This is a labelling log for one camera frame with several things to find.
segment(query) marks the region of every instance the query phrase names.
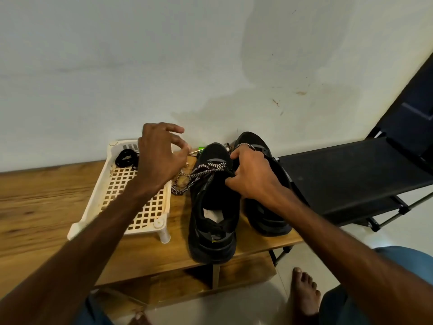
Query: lattice pattern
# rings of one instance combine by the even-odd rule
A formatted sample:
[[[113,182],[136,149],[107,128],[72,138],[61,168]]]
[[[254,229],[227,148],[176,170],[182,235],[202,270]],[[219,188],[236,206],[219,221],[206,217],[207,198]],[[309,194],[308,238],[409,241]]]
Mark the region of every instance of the lattice pattern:
[[[110,175],[110,183],[107,187],[104,200],[102,202],[100,210],[105,209],[108,204],[120,195],[128,181],[137,175],[137,171],[131,167],[120,169],[114,165],[114,169]],[[136,230],[146,227],[148,224],[153,223],[162,214],[162,208],[164,206],[164,190],[160,190],[146,205],[143,210],[140,211],[125,233],[130,230]]]

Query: black and white shoelace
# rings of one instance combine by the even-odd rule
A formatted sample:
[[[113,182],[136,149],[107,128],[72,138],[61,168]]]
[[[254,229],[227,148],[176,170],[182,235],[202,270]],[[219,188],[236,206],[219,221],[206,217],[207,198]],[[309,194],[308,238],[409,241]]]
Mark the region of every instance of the black and white shoelace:
[[[225,143],[224,147],[227,149],[227,152],[229,152],[229,154],[231,154],[231,153],[233,153],[233,150],[235,150],[236,148],[238,148],[241,145],[247,145],[252,150],[256,150],[252,145],[247,144],[246,142],[240,143],[235,148],[233,148],[229,143]],[[181,169],[181,171],[179,172],[176,179],[173,181],[173,183],[171,185],[171,193],[173,195],[182,195],[182,194],[186,193],[187,191],[189,191],[191,189],[191,187],[197,181],[199,181],[200,178],[203,177],[204,175],[207,175],[207,174],[212,173],[212,172],[217,172],[217,171],[225,171],[226,168],[227,168],[227,163],[221,162],[221,163],[201,164],[197,168],[193,169],[191,174],[186,174]],[[188,184],[184,188],[178,188],[177,187],[177,181],[179,180],[181,175],[189,178]]]

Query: black sneaker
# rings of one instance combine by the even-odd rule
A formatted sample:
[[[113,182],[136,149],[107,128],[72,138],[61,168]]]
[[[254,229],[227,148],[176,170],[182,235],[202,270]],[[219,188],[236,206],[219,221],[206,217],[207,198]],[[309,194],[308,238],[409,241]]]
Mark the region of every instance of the black sneaker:
[[[244,132],[233,143],[233,148],[239,144],[246,143],[254,147],[255,150],[262,152],[268,160],[272,171],[277,176],[279,182],[287,188],[290,188],[290,180],[281,167],[280,163],[272,157],[269,147],[265,142],[252,132]],[[239,160],[234,160],[233,171],[239,166]],[[268,210],[256,200],[245,199],[245,214],[251,226],[264,236],[280,236],[285,235],[292,230],[292,227],[280,216]]]
[[[234,176],[232,169],[230,154],[218,142],[208,145],[195,163],[193,173],[203,175],[191,186],[188,245],[197,262],[224,263],[235,253],[240,195],[224,184]]]

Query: wooden tabletop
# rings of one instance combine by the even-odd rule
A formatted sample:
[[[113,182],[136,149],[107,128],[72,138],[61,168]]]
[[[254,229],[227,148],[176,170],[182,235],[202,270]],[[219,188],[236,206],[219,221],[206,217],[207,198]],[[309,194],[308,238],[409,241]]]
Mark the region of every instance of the wooden tabletop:
[[[195,158],[190,157],[190,164]],[[67,241],[78,222],[104,165],[103,161],[0,174],[0,297],[12,290]],[[197,265],[187,247],[191,214],[189,194],[171,196],[162,244],[157,234],[125,236],[97,284],[106,284]],[[236,229],[236,256],[258,253],[302,241],[297,232],[264,237],[241,214]]]

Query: tiled floor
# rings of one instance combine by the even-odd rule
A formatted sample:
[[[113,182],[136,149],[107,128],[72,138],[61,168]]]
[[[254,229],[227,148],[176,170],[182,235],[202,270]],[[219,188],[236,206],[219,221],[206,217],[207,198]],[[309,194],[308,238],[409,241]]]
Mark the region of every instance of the tiled floor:
[[[425,187],[400,195],[408,204],[433,191]],[[396,212],[376,217],[380,223]],[[379,232],[358,225],[344,226],[344,230],[370,247],[401,245],[433,255],[433,198],[402,216]],[[301,267],[311,274],[322,293],[338,285],[337,279],[306,244],[296,245],[277,266],[278,274],[266,283],[227,291],[206,298],[147,311],[154,325],[220,325],[220,324],[289,324],[286,301],[290,294],[293,267]],[[117,319],[116,325],[128,324],[133,315]]]

